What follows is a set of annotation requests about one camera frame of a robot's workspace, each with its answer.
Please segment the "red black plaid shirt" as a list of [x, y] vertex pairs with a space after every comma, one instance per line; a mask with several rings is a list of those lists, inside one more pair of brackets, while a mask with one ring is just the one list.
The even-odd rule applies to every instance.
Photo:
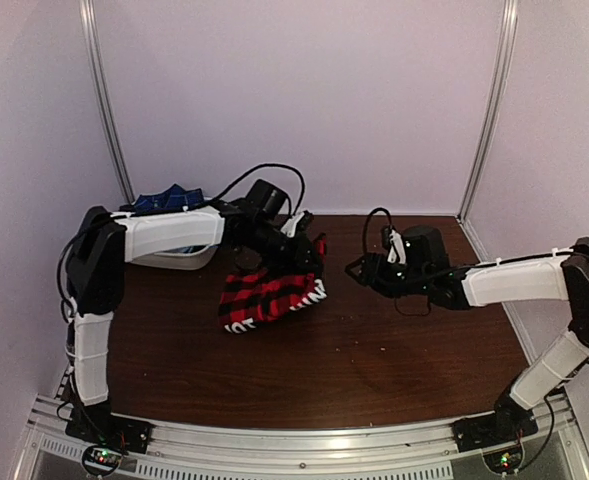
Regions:
[[227, 333], [243, 334], [324, 301], [328, 297], [325, 233], [312, 241], [312, 253], [320, 259], [319, 273], [280, 273], [267, 267], [252, 273], [230, 273], [218, 305], [219, 326]]

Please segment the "white plastic basin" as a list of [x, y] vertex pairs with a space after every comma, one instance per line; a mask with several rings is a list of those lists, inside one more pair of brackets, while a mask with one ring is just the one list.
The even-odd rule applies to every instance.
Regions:
[[[225, 220], [206, 206], [156, 214], [115, 212], [112, 218], [125, 227], [125, 262], [152, 268], [194, 271], [204, 268], [221, 245]], [[179, 247], [207, 245], [199, 254], [170, 254]]]

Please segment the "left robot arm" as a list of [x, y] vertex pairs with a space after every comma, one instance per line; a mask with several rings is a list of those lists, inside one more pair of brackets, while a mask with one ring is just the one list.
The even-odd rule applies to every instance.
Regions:
[[109, 399], [108, 340], [124, 297], [126, 264], [170, 261], [178, 250], [194, 246], [231, 245], [257, 253], [257, 271], [234, 274], [221, 298], [223, 328], [240, 334], [325, 299], [326, 239], [307, 236], [311, 219], [303, 211], [277, 226], [247, 205], [225, 202], [146, 214], [91, 208], [58, 268], [66, 280], [61, 290], [72, 388], [88, 406], [77, 420], [80, 429], [97, 444], [118, 433], [116, 419], [96, 405]]

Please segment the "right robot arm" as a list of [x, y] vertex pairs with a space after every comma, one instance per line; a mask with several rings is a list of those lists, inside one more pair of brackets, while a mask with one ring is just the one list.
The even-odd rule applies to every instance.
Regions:
[[509, 440], [524, 426], [524, 411], [589, 363], [589, 237], [566, 249], [453, 266], [442, 240], [420, 235], [392, 243], [386, 254], [366, 252], [345, 272], [386, 298], [421, 295], [429, 305], [453, 311], [538, 300], [569, 304], [567, 328], [496, 402], [486, 423], [493, 440]]

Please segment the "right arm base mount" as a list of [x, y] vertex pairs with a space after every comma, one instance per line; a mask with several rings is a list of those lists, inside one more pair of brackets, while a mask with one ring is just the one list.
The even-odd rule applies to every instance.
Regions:
[[532, 409], [524, 409], [505, 390], [494, 404], [494, 410], [476, 417], [455, 421], [452, 431], [459, 452], [485, 449], [517, 442], [523, 436], [538, 432]]

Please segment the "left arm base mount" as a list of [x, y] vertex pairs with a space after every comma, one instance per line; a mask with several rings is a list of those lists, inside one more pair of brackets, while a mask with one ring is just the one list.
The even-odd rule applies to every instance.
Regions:
[[147, 452], [151, 423], [114, 415], [110, 400], [91, 406], [83, 404], [73, 381], [64, 387], [62, 400], [61, 407], [72, 407], [65, 420], [68, 436], [121, 453]]

